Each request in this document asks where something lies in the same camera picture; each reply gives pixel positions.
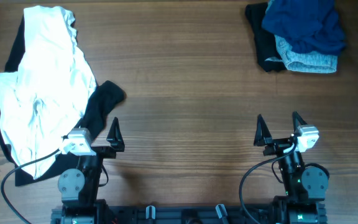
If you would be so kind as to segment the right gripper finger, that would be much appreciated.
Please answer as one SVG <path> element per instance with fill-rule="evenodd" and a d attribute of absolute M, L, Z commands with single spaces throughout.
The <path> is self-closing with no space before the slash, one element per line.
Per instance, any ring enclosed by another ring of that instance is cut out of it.
<path fill-rule="evenodd" d="M 292 113 L 293 129 L 295 133 L 302 133 L 307 122 L 299 115 L 297 111 Z"/>
<path fill-rule="evenodd" d="M 255 132 L 254 146 L 266 146 L 272 143 L 272 135 L 263 119 L 259 114 L 257 117 L 257 129 Z"/>

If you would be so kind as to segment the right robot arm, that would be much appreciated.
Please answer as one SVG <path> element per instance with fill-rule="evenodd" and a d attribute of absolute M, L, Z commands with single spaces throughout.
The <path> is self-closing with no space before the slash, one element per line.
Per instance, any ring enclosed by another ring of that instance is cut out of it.
<path fill-rule="evenodd" d="M 274 139 L 261 115 L 257 117 L 255 146 L 263 146 L 264 156 L 275 156 L 285 188 L 284 196 L 276 196 L 267 207 L 262 223 L 326 223 L 326 198 L 329 172 L 317 163 L 306 164 L 302 154 L 319 139 L 319 131 L 307 124 L 295 111 L 293 133 Z"/>

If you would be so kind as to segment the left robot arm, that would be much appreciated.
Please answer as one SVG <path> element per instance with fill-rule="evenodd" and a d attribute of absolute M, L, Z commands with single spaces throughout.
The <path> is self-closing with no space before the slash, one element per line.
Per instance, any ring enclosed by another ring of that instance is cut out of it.
<path fill-rule="evenodd" d="M 51 224 L 107 224 L 116 223 L 114 213 L 104 199 L 97 199 L 101 174 L 106 171 L 104 159 L 114 159 L 125 149 L 119 120 L 113 119 L 108 132 L 108 146 L 91 145 L 86 128 L 72 129 L 63 140 L 63 151 L 79 157 L 74 169 L 68 169 L 58 179 L 62 208 L 52 210 Z"/>

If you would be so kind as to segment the white t-shirt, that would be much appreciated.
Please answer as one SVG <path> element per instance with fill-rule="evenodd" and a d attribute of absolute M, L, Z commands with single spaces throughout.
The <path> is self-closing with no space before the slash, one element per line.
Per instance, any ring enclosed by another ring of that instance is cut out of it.
<path fill-rule="evenodd" d="M 25 52 L 0 73 L 0 128 L 14 162 L 38 179 L 85 115 L 96 80 L 78 48 L 74 14 L 60 6 L 24 9 Z"/>

